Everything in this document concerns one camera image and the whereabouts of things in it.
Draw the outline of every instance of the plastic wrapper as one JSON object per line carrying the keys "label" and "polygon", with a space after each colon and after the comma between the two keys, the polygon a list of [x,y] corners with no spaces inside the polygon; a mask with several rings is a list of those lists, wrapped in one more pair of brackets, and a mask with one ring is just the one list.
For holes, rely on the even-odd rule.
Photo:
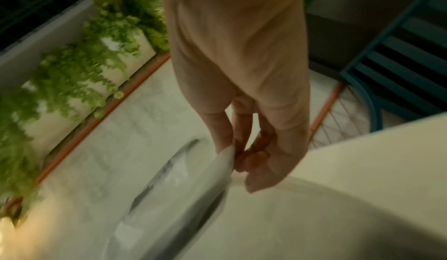
{"label": "plastic wrapper", "polygon": [[182,148],[135,199],[104,260],[434,260],[446,250],[394,217],[297,178],[249,194],[244,175],[232,174],[233,147],[209,163],[192,157],[200,144]]}

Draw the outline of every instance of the human hand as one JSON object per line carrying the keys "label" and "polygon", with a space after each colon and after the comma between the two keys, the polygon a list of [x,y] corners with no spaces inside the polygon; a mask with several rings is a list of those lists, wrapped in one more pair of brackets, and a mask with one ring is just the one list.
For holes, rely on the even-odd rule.
{"label": "human hand", "polygon": [[[179,87],[216,151],[236,144],[235,169],[255,192],[307,152],[309,75],[302,0],[163,0]],[[225,109],[232,106],[232,122]],[[253,114],[260,133],[245,151]]]}

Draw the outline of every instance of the white planter box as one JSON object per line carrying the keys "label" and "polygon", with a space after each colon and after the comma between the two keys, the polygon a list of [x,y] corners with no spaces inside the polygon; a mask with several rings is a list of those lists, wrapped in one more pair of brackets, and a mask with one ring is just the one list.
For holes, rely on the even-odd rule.
{"label": "white planter box", "polygon": [[[121,59],[127,65],[126,74],[128,76],[133,75],[156,54],[142,32],[138,34],[137,41],[140,44],[141,55],[139,57],[135,58],[131,55],[121,56]],[[116,84],[117,87],[126,81],[122,71],[118,69],[104,68],[102,74]],[[105,98],[111,95],[100,83],[92,83],[89,86],[103,94]],[[90,115],[90,109],[86,108],[79,99],[73,99],[70,103],[79,111],[81,119]],[[42,161],[78,125],[78,123],[62,117],[58,112],[47,113],[44,110],[39,120],[27,123],[23,128],[26,134],[33,138],[32,145],[39,160]]]}

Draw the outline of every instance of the blue chair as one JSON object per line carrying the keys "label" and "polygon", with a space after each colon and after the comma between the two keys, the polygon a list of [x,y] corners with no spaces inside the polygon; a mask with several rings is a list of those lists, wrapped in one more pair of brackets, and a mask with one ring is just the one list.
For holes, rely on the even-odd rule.
{"label": "blue chair", "polygon": [[366,104],[407,121],[447,111],[447,0],[416,0],[341,72]]}

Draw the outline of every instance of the lamp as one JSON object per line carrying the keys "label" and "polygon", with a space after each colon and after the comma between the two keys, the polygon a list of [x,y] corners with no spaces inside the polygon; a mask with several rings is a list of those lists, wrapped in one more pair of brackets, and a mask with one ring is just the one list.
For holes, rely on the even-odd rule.
{"label": "lamp", "polygon": [[15,229],[8,217],[0,219],[0,259],[17,260],[15,255]]}

